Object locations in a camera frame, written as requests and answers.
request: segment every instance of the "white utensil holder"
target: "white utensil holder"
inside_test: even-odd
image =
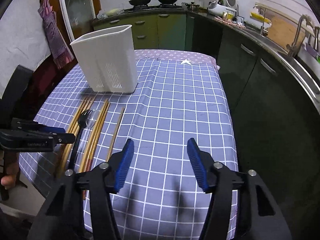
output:
[[[93,91],[131,93],[135,90],[138,72],[131,27],[107,28],[82,35],[71,42]]]

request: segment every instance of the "table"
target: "table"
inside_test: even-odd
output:
[[[192,65],[181,64],[182,59],[192,60]],[[204,194],[196,184],[187,156],[187,140],[195,138],[201,150],[237,171],[232,122],[215,60],[200,53],[167,50],[137,50],[136,60],[139,79],[132,94],[92,91],[77,65],[54,89],[35,120],[67,129],[85,95],[97,94],[92,109],[101,109],[109,98],[111,106],[95,152],[94,167],[105,161],[124,106],[113,153],[131,138],[135,154],[124,187],[112,195],[121,237],[198,239],[210,194]],[[76,170],[85,142],[83,138]],[[20,154],[21,171],[44,196],[54,183],[56,158],[56,153]],[[89,195],[84,201],[84,221],[86,228],[92,230],[88,200]],[[228,239],[235,231],[236,191],[232,203]]]

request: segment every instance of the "blue gripper pad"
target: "blue gripper pad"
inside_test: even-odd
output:
[[[115,153],[115,154],[122,154],[122,158],[120,160],[120,163],[118,165],[118,168],[115,174],[114,189],[116,192],[119,192],[120,189],[124,186],[124,182],[127,177],[130,164],[133,158],[133,153],[134,153],[134,142],[131,139],[127,139],[127,142],[125,143],[121,152]]]
[[[214,160],[209,153],[200,151],[194,138],[188,140],[187,152],[197,183],[206,192],[209,189],[207,172],[213,165]]]
[[[66,133],[66,130],[60,127],[43,126],[38,129],[40,132]]]

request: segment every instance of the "stove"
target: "stove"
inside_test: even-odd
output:
[[[163,3],[161,3],[159,5],[159,8],[175,8],[175,9],[181,8],[182,9],[181,6],[176,5],[175,3],[173,3],[173,4],[163,4]]]
[[[141,5],[141,6],[133,6],[133,8],[124,10],[127,13],[130,12],[137,12],[137,11],[145,11],[145,10],[157,10],[157,9],[176,9],[176,10],[183,10],[182,6],[176,4],[160,4],[156,6],[148,6],[148,5]]]
[[[129,10],[136,12],[136,11],[148,10],[148,9],[151,9],[151,7],[148,5],[137,5],[137,6],[133,6],[133,8],[131,8]]]

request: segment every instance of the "white star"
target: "white star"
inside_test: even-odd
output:
[[[191,62],[191,60],[187,60],[187,59],[185,59],[185,60],[183,60],[183,61],[181,62],[181,64],[188,63],[189,65],[191,65],[191,64],[190,64],[190,62]]]

